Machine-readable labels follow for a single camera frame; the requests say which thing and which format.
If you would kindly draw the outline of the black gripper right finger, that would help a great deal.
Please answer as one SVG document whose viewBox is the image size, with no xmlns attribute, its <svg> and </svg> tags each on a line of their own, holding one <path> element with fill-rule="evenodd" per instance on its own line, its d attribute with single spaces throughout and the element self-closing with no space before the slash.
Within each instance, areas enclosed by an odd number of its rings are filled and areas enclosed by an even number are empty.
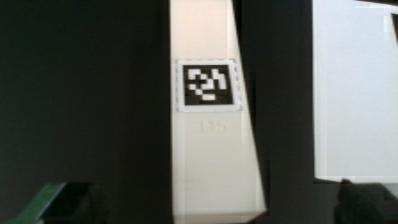
<svg viewBox="0 0 398 224">
<path fill-rule="evenodd" d="M 316 179 L 337 186 L 333 224 L 398 224 L 398 183 L 353 183 Z"/>
</svg>

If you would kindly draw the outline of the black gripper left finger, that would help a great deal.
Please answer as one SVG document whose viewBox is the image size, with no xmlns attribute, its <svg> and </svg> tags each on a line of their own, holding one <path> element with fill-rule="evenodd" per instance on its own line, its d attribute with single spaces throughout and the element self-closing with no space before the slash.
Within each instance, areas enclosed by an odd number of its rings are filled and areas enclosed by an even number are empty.
<svg viewBox="0 0 398 224">
<path fill-rule="evenodd" d="M 90 182 L 45 184 L 10 224 L 108 224 L 99 186 Z"/>
</svg>

